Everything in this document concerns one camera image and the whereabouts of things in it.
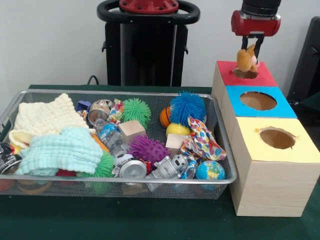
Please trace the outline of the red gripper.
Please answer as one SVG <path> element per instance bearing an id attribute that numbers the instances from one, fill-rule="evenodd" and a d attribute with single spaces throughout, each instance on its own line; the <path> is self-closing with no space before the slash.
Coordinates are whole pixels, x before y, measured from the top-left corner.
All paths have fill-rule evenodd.
<path id="1" fill-rule="evenodd" d="M 248 49 L 249 36 L 256 38 L 254 54 L 258 59 L 261 45 L 265 37 L 274 36 L 281 25 L 281 16 L 254 16 L 235 10 L 231 17 L 231 30 L 236 36 L 242 36 L 242 50 Z"/>

